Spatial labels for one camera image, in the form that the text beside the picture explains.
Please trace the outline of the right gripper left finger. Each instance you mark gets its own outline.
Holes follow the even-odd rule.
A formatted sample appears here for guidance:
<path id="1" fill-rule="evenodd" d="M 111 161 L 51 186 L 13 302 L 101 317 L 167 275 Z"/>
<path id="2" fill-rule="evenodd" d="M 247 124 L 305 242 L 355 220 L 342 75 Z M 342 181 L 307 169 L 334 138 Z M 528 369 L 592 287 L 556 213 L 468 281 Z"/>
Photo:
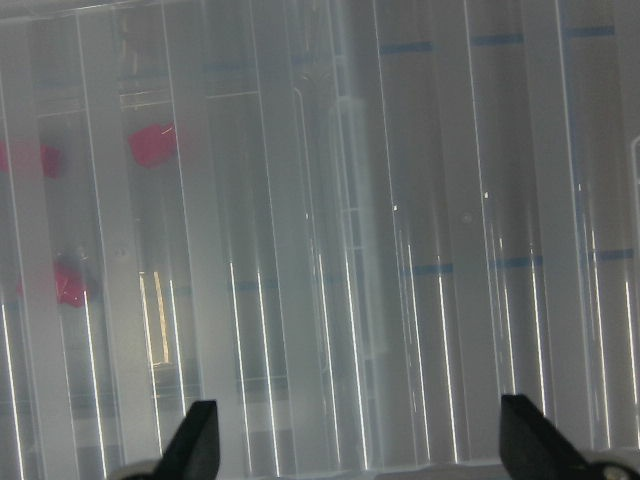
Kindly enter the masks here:
<path id="1" fill-rule="evenodd" d="M 221 465 L 215 400 L 194 402 L 152 472 L 153 479 L 217 478 Z"/>

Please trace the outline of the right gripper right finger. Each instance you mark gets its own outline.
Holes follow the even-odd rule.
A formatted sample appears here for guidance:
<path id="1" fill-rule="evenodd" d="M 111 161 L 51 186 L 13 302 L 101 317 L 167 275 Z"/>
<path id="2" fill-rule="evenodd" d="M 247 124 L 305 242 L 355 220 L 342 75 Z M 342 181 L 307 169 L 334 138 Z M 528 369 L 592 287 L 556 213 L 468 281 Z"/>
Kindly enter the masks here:
<path id="1" fill-rule="evenodd" d="M 522 394 L 501 397 L 499 456 L 511 479 L 590 479 L 589 462 Z"/>

